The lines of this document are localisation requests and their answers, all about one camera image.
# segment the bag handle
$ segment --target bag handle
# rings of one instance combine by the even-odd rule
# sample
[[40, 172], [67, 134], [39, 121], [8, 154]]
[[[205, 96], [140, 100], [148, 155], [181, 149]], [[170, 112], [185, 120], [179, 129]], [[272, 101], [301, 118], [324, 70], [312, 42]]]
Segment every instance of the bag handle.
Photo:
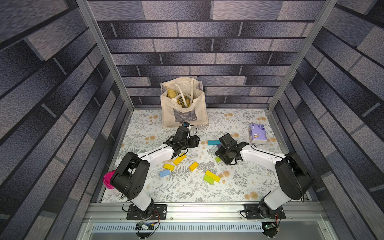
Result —
[[195, 89], [195, 82], [194, 82], [194, 79], [191, 78], [191, 100], [189, 102], [189, 106], [191, 106], [192, 102], [193, 102], [193, 91]]
[[189, 107], [189, 106], [187, 105], [187, 102], [185, 101], [183, 91], [181, 90], [181, 88], [179, 87], [179, 85], [177, 85], [176, 83], [175, 83], [174, 85], [176, 85], [176, 87], [179, 89], [180, 94], [181, 94], [181, 98], [183, 99], [183, 102], [184, 102], [184, 105], [185, 105], [186, 107]]

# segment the lime green block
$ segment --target lime green block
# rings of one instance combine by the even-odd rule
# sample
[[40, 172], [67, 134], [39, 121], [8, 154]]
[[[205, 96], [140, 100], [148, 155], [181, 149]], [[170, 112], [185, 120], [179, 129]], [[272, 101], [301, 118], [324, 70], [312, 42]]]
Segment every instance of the lime green block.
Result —
[[213, 184], [214, 183], [214, 179], [211, 178], [210, 176], [208, 176], [207, 174], [204, 176], [203, 178], [205, 181], [209, 182], [210, 184]]

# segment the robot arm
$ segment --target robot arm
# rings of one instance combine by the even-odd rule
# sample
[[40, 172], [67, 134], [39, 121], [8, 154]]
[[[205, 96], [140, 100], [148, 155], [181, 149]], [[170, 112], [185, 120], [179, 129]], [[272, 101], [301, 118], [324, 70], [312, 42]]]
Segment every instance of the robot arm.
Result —
[[113, 174], [111, 185], [127, 196], [143, 215], [152, 213], [154, 207], [154, 201], [143, 189], [148, 170], [179, 155], [181, 150], [199, 145], [200, 138], [196, 135], [190, 137], [188, 127], [189, 123], [185, 122], [177, 129], [175, 136], [171, 136], [160, 147], [149, 152], [127, 153]]
[[[190, 137], [188, 126], [187, 122], [184, 123], [178, 128], [175, 136], [152, 151], [138, 155], [133, 152], [127, 153], [112, 176], [112, 186], [127, 196], [142, 215], [148, 216], [154, 209], [154, 201], [143, 189], [151, 165], [153, 167], [172, 159], [188, 147], [198, 146], [200, 138]], [[237, 160], [246, 160], [276, 171], [280, 185], [259, 202], [260, 215], [263, 218], [273, 217], [276, 209], [290, 200], [299, 200], [313, 183], [307, 167], [296, 153], [275, 154], [252, 147], [246, 142], [238, 144], [230, 134], [224, 135], [219, 140], [222, 146], [215, 154], [225, 164], [235, 165]]]
[[235, 164], [237, 160], [245, 160], [276, 171], [280, 185], [259, 202], [260, 215], [263, 218], [273, 217], [275, 210], [290, 200], [301, 199], [313, 184], [308, 168], [296, 153], [276, 154], [252, 147], [246, 142], [237, 144], [228, 133], [219, 140], [222, 146], [215, 154], [225, 164], [232, 165], [233, 159]]

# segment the canvas tote bag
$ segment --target canvas tote bag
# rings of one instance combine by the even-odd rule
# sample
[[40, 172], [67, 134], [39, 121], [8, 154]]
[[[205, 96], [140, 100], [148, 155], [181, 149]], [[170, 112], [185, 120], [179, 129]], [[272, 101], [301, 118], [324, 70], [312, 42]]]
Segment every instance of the canvas tote bag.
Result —
[[[179, 127], [183, 122], [189, 122], [192, 125], [208, 124], [207, 108], [205, 105], [205, 94], [203, 92], [203, 83], [188, 77], [176, 78], [171, 81], [160, 83], [161, 87], [161, 110], [163, 114], [163, 128]], [[191, 96], [193, 91], [193, 100], [187, 108], [182, 108], [167, 94], [167, 88], [176, 92], [183, 92], [184, 96]]]

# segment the item inside bag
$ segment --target item inside bag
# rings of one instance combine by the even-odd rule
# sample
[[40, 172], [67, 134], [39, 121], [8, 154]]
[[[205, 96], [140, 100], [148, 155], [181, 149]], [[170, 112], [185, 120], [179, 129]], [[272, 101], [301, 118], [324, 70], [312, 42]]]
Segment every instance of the item inside bag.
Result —
[[[179, 92], [176, 92], [173, 89], [168, 89], [167, 88], [167, 91], [168, 91], [167, 96], [170, 99], [174, 99], [174, 98], [176, 98], [180, 94]], [[186, 95], [184, 95], [184, 98], [185, 98], [185, 102], [187, 103], [187, 106], [184, 105], [183, 98], [181, 97], [181, 95], [177, 99], [175, 99], [175, 100], [176, 100], [177, 104], [180, 105], [180, 107], [187, 108], [187, 107], [189, 107], [190, 99]]]

